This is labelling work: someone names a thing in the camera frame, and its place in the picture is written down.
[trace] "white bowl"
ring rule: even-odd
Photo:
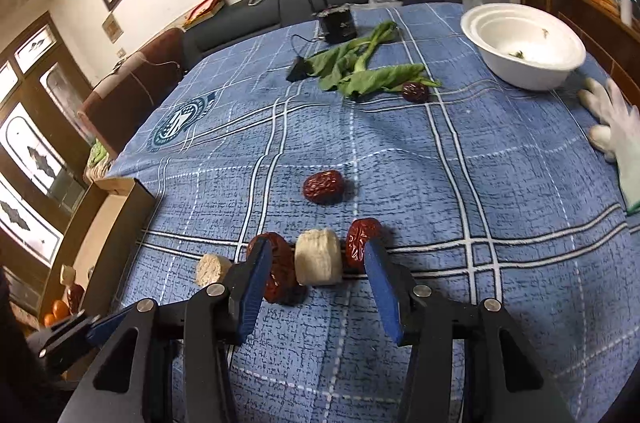
[[[460,26],[491,71],[531,91],[558,87],[586,57],[584,44],[571,28],[530,6],[483,4],[466,12]]]

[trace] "cardboard box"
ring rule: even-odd
[[[38,309],[40,322],[51,313],[53,301],[65,296],[60,284],[63,264],[76,269],[76,283],[84,287],[81,308],[89,316],[109,312],[129,254],[155,202],[133,178],[94,181],[71,218],[51,266]]]

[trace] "dried jujube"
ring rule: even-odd
[[[402,85],[402,98],[413,104],[423,104],[429,99],[429,86],[420,82],[405,82]]]
[[[344,260],[350,268],[364,273],[364,245],[374,237],[382,236],[382,225],[373,217],[356,219],[347,232]]]
[[[342,199],[344,179],[337,170],[325,170],[305,179],[302,194],[318,205],[336,203]]]
[[[74,284],[66,289],[66,303],[69,304],[71,313],[78,313],[83,296],[84,288],[79,284]]]
[[[264,290],[264,299],[271,303],[286,302],[292,289],[298,283],[293,258],[293,251],[287,241],[273,231],[256,235],[246,249],[247,257],[251,254],[258,237],[265,237],[271,243],[273,259],[271,260],[271,272],[267,279],[267,287]]]

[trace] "gloved hand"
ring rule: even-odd
[[[602,124],[591,127],[589,141],[604,152],[607,161],[618,162],[626,212],[634,213],[640,210],[640,114],[636,106],[631,111],[627,109],[625,98],[612,79],[607,79],[605,85],[606,90],[601,83],[587,78],[587,89],[578,91],[578,98]]]

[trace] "table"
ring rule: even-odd
[[[201,254],[242,260],[258,233],[294,243],[327,226],[344,238],[354,218],[373,216],[388,229],[393,259],[420,281],[452,299],[503,301],[571,413],[596,422],[640,358],[637,228],[615,167],[584,135],[595,122],[575,97],[584,77],[606,74],[588,56],[554,92],[514,88],[487,69],[461,15],[450,3],[355,14],[360,35],[398,23],[401,36],[369,67],[425,63],[443,82],[425,105],[390,94],[354,103],[315,79],[287,82],[290,36],[313,37],[315,22],[195,66],[110,173],[136,177],[158,198],[116,307],[188,298]],[[295,42],[306,54],[322,47]],[[350,183],[347,199],[306,201],[303,180],[330,168]],[[240,419],[390,422],[409,355],[385,336],[365,276],[310,289],[298,307],[263,302],[254,333],[230,353]],[[462,363],[455,345],[454,420]],[[177,421],[181,382],[178,359]]]

